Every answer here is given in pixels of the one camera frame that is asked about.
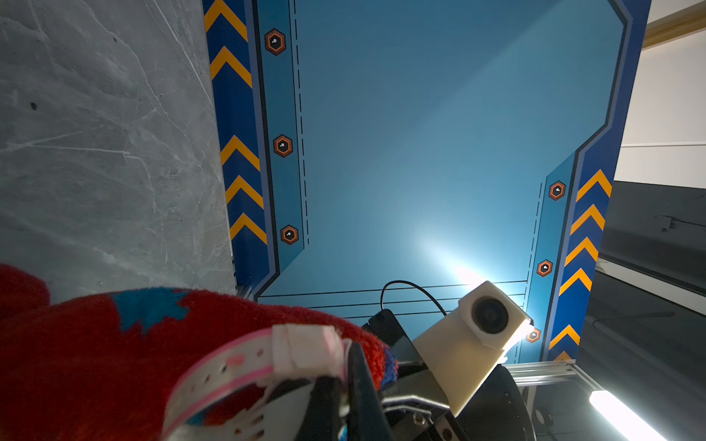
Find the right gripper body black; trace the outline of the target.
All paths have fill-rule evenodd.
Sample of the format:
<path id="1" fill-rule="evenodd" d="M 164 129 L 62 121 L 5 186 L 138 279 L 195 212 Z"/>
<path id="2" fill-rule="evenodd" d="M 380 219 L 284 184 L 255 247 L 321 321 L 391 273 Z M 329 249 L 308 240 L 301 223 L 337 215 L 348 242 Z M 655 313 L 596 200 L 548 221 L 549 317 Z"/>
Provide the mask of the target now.
<path id="1" fill-rule="evenodd" d="M 386 345 L 398 362 L 397 380 L 379 392 L 394 440 L 466 440 L 446 394 L 393 313 L 371 317 L 363 329 Z"/>

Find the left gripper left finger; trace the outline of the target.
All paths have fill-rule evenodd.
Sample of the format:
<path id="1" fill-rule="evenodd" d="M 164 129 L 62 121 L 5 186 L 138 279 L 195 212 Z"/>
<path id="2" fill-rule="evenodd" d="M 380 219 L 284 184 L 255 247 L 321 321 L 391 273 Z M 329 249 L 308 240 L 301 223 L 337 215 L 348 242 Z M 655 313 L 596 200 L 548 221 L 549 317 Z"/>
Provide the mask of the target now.
<path id="1" fill-rule="evenodd" d="M 295 440 L 337 441 L 341 429 L 340 402 L 340 380 L 331 377 L 318 378 Z"/>

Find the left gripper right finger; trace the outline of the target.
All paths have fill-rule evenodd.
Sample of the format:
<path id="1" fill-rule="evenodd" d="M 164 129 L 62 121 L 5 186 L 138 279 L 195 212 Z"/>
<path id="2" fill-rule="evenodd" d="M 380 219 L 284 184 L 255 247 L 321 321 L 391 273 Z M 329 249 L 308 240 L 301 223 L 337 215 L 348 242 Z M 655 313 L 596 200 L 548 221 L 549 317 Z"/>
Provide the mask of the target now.
<path id="1" fill-rule="evenodd" d="M 347 439 L 351 441 L 390 441 L 393 434 L 374 386 L 364 351 L 353 343 L 347 355 Z"/>

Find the red and blue cloth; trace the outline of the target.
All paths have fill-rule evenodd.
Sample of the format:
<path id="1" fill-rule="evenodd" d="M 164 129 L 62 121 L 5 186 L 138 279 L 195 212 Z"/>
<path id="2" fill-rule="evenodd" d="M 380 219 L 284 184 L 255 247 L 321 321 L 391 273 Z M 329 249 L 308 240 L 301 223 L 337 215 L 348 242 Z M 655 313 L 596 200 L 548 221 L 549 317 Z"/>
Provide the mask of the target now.
<path id="1" fill-rule="evenodd" d="M 1 268 L 1 437 L 155 440 L 178 379 L 207 354 L 274 325 L 331 325 L 359 343 L 377 387 L 387 345 L 336 316 L 228 294 L 143 288 L 54 304 L 45 282 Z"/>

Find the pink white watch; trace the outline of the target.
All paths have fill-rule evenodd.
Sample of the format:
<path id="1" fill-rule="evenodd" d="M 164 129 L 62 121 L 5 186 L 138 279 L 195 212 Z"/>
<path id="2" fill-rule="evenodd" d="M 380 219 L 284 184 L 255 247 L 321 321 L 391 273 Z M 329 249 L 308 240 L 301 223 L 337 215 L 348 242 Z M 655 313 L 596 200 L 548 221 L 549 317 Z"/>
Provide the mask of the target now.
<path id="1" fill-rule="evenodd" d="M 171 439 L 193 416 L 251 385 L 317 377 L 345 380 L 352 344 L 333 326 L 285 323 L 222 345 L 178 379 L 165 406 L 160 438 Z"/>

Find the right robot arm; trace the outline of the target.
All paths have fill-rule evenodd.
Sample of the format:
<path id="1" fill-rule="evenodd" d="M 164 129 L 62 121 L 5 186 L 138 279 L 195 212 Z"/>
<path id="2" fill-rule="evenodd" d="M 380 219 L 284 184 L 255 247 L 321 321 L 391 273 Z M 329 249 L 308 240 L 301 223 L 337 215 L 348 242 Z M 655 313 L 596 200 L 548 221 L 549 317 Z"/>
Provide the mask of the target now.
<path id="1" fill-rule="evenodd" d="M 412 378 L 428 389 L 432 376 L 392 312 L 383 310 L 362 326 L 391 347 L 398 380 Z M 457 416 L 432 406 L 429 415 L 406 409 L 388 415 L 397 440 L 534 440 L 530 412 L 510 372 L 496 366 Z"/>

